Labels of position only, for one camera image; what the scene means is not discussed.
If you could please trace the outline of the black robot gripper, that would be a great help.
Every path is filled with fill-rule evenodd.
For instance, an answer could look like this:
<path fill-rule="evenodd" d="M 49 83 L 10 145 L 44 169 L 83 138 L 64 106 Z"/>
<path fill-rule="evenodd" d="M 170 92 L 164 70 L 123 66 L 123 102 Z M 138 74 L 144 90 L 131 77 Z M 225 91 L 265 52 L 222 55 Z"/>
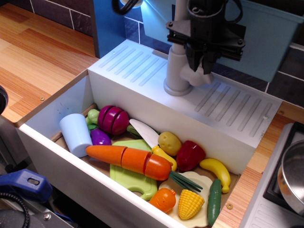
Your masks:
<path fill-rule="evenodd" d="M 226 20 L 227 0 L 188 0 L 185 7 L 188 18 L 166 24 L 168 41 L 184 46 L 194 72 L 201 67 L 205 75 L 210 74 L 221 57 L 241 59 L 246 28 L 238 24 L 243 17 L 242 4 L 239 0 L 234 3 L 239 14 Z"/>

